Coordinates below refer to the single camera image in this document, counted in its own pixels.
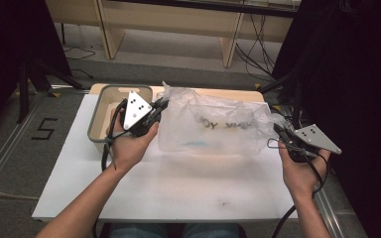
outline transparent plastic bag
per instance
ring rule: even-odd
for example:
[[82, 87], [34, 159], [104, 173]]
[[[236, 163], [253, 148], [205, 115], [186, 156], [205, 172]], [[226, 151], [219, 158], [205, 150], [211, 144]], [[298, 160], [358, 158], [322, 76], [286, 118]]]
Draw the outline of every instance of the transparent plastic bag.
[[266, 103], [249, 103], [199, 95], [169, 87], [163, 93], [169, 106], [162, 112], [159, 147], [166, 152], [208, 155], [259, 155], [270, 138], [277, 138]]

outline jeans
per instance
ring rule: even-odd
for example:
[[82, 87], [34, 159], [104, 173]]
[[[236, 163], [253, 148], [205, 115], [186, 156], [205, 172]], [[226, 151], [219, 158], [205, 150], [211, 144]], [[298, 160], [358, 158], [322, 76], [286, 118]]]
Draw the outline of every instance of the jeans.
[[[111, 238], [167, 238], [163, 223], [116, 223], [111, 225]], [[237, 224], [190, 223], [185, 226], [183, 238], [238, 238]]]

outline hand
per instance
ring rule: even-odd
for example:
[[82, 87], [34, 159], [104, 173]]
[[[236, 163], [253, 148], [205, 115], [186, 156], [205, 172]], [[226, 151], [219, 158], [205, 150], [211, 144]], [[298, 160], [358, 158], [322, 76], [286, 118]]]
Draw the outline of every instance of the hand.
[[[283, 162], [284, 183], [290, 191], [294, 201], [299, 199], [312, 199], [312, 193], [318, 184], [318, 178], [307, 163], [296, 163], [290, 156], [286, 146], [279, 143], [280, 156]], [[330, 151], [320, 150], [326, 161], [329, 159]], [[320, 157], [312, 160], [315, 168], [323, 178], [326, 173], [326, 163]]]
[[[110, 118], [113, 118], [115, 109], [110, 113]], [[117, 114], [116, 122], [113, 132], [123, 132], [122, 125], [120, 124], [120, 116], [123, 113], [123, 109]], [[137, 165], [144, 157], [145, 151], [150, 145], [151, 141], [157, 135], [159, 129], [159, 123], [156, 122], [150, 128], [150, 131], [141, 137], [121, 136], [112, 144], [113, 160], [116, 163], [118, 170], [131, 170]]]

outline electrical cable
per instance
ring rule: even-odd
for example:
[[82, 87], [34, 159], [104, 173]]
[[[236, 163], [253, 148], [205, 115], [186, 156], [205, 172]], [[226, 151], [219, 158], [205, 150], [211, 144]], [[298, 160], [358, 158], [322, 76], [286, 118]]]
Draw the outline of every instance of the electrical cable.
[[[110, 154], [109, 151], [110, 151], [110, 147], [111, 147], [112, 143], [114, 142], [114, 140], [116, 140], [117, 138], [119, 138], [119, 137], [123, 136], [125, 133], [127, 133], [127, 131], [123, 131], [119, 135], [113, 136], [114, 125], [116, 124], [117, 115], [119, 114], [120, 110], [124, 107], [125, 103], [127, 103], [127, 101], [125, 99], [121, 103], [119, 103], [119, 105], [116, 107], [116, 109], [114, 111], [112, 119], [110, 120], [110, 125], [109, 125], [108, 131], [107, 131], [106, 144], [104, 145], [103, 156], [101, 157], [101, 171], [102, 172], [104, 172], [107, 169], [107, 165], [106, 165], [107, 164], [107, 157]], [[115, 162], [112, 161], [112, 163], [113, 163], [114, 169], [116, 170]], [[92, 225], [91, 233], [92, 233], [93, 238], [98, 237], [97, 236], [98, 217], [99, 216], [97, 216], [97, 219], [95, 219], [94, 224]]]
[[244, 58], [242, 58], [244, 61], [246, 61], [246, 63], [248, 63], [248, 64], [250, 64], [250, 65], [252, 65], [253, 67], [256, 67], [256, 68], [259, 68], [259, 69], [261, 69], [262, 71], [264, 71], [266, 74], [268, 74], [269, 76], [271, 76], [271, 73], [269, 73], [264, 67], [262, 67], [258, 62], [256, 62], [254, 59], [252, 59], [252, 58], [250, 58], [249, 57], [249, 55], [247, 55], [246, 53], [244, 53], [243, 52], [243, 50], [240, 48], [240, 46], [238, 45], [238, 44], [236, 44], [236, 47], [237, 47], [237, 52], [238, 52], [238, 54], [241, 56], [241, 54], [243, 54], [244, 56], [245, 56], [245, 59]]
[[79, 68], [71, 69], [71, 71], [80, 71], [80, 72], [86, 74], [89, 78], [94, 78], [93, 75], [91, 75], [91, 74], [89, 74], [88, 72], [86, 72], [86, 71], [84, 71], [84, 70], [82, 70], [82, 69], [79, 69]]
[[[270, 144], [270, 141], [277, 141], [277, 142], [281, 142], [279, 140], [276, 140], [276, 139], [272, 139], [270, 138], [268, 140], [268, 143], [267, 143], [267, 146], [268, 148], [271, 148], [271, 149], [285, 149], [285, 148], [281, 148], [281, 147], [271, 147], [269, 144]], [[284, 142], [281, 142], [283, 143], [286, 148], [290, 148], [292, 150], [296, 150], [296, 151], [300, 151], [300, 152], [305, 152], [306, 150], [305, 149], [302, 149], [302, 148], [298, 148], [298, 147], [295, 147], [293, 145], [290, 145], [290, 144], [286, 144]], [[323, 161], [325, 162], [326, 164], [326, 172], [325, 172], [325, 175], [324, 175], [324, 178], [321, 177], [321, 175], [319, 174], [317, 168], [313, 165], [312, 161], [309, 160], [309, 158], [307, 156], [305, 156], [306, 158], [306, 161], [308, 163], [308, 165], [311, 167], [311, 169], [313, 170], [315, 176], [317, 177], [317, 180], [318, 180], [318, 183], [319, 183], [319, 186], [317, 189], [315, 189], [313, 192], [312, 192], [312, 198], [315, 197], [315, 194], [320, 191], [322, 188], [323, 188], [323, 185], [324, 183], [326, 182], [326, 179], [327, 179], [327, 175], [329, 173], [329, 166], [328, 166], [328, 162], [327, 160], [324, 158], [324, 156], [322, 156], [321, 154], [317, 153], [317, 157], [320, 157], [323, 159]], [[280, 219], [279, 223], [277, 224], [277, 227], [275, 228], [274, 230], [274, 233], [272, 235], [273, 238], [276, 238], [281, 230], [281, 228], [283, 227], [284, 223], [286, 222], [286, 220], [290, 217], [290, 215], [296, 210], [296, 207], [293, 205], [287, 212], [286, 214]]]
[[86, 49], [78, 48], [78, 47], [72, 47], [72, 48], [70, 48], [70, 49], [68, 49], [68, 50], [66, 50], [66, 51], [64, 51], [64, 52], [67, 53], [67, 52], [70, 52], [70, 51], [73, 50], [73, 49], [78, 49], [78, 50], [81, 50], [81, 51], [84, 51], [84, 52], [88, 52], [88, 53], [90, 53], [90, 55], [88, 55], [88, 56], [84, 56], [84, 57], [80, 57], [80, 58], [67, 58], [67, 59], [70, 59], [70, 60], [82, 60], [82, 59], [89, 58], [89, 57], [95, 55], [95, 52], [94, 52], [94, 51], [90, 51], [90, 50], [86, 50]]
[[264, 59], [265, 66], [267, 66], [268, 72], [271, 73], [271, 69], [274, 68], [275, 62], [271, 59], [271, 57], [267, 53], [265, 45], [264, 45], [265, 44], [264, 26], [265, 26], [266, 17], [264, 15], [261, 16], [261, 29], [259, 30], [259, 33], [258, 33], [258, 30], [256, 29], [255, 21], [253, 20], [252, 14], [250, 15], [250, 20], [252, 21], [252, 26], [253, 26], [253, 29], [255, 30], [256, 42], [259, 42], [259, 45], [261, 46], [261, 49], [262, 49], [262, 57]]

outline person's left hand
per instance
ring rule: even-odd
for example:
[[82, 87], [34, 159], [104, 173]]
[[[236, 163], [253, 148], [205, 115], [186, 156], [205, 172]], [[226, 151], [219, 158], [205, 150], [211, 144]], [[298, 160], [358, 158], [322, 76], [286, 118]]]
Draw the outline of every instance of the person's left hand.
[[[115, 109], [110, 113], [110, 118], [113, 118]], [[122, 109], [117, 117], [114, 125], [113, 132], [123, 132], [124, 129], [120, 124], [121, 113], [125, 113]], [[112, 144], [113, 160], [116, 163], [117, 170], [131, 170], [137, 165], [144, 157], [145, 151], [150, 145], [151, 141], [156, 137], [159, 129], [159, 123], [156, 122], [150, 128], [149, 132], [141, 137], [121, 136], [114, 140]]]

